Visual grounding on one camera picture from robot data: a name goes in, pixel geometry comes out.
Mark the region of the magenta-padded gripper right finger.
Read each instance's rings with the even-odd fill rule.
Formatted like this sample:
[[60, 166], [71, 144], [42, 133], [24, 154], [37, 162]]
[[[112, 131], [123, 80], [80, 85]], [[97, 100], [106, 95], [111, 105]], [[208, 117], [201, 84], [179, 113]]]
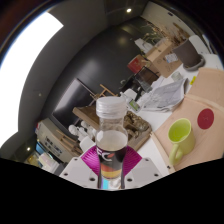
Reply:
[[134, 149], [127, 147], [123, 161], [123, 182], [126, 189], [143, 187], [161, 177], [150, 158], [142, 158]]

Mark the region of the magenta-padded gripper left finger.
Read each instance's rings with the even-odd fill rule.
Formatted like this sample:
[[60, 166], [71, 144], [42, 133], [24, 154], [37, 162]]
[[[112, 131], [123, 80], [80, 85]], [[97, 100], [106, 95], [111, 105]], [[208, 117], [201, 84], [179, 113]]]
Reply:
[[96, 189], [98, 185], [99, 159], [92, 147], [80, 157], [73, 157], [60, 177], [84, 188]]

